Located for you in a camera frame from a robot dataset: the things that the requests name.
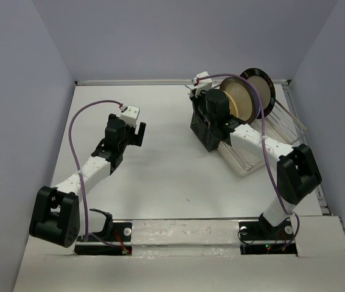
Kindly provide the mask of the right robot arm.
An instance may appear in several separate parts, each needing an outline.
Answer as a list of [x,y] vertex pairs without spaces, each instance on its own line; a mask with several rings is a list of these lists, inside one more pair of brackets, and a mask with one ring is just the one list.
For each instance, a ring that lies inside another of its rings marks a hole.
[[268,173],[276,171],[270,176],[276,197],[249,229],[263,238],[274,237],[295,207],[322,182],[311,148],[282,143],[266,136],[265,130],[255,130],[230,113],[227,93],[220,89],[192,89],[189,98],[193,106],[190,128],[207,151],[224,142],[263,159]]

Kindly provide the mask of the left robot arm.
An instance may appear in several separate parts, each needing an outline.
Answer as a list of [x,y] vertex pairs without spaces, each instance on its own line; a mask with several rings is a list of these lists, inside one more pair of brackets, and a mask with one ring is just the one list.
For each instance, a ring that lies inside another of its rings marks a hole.
[[91,235],[86,196],[120,166],[129,145],[142,145],[146,124],[138,122],[139,113],[129,106],[120,116],[110,114],[105,136],[88,160],[69,178],[37,192],[30,236],[68,248],[79,236]]

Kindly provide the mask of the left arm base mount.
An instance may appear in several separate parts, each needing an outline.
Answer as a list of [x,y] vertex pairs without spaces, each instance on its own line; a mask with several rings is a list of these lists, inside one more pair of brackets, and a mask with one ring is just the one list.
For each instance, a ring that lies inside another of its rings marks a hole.
[[89,235],[79,235],[74,246],[78,256],[130,256],[133,222],[115,220],[113,215],[98,209],[89,210]]

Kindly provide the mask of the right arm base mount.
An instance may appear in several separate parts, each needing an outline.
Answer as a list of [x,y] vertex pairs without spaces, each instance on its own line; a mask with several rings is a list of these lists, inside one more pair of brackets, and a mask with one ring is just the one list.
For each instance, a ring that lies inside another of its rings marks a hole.
[[249,255],[297,255],[295,242],[291,242],[294,231],[290,220],[283,222],[275,231],[264,234],[259,229],[258,221],[240,221],[237,238],[240,252]]

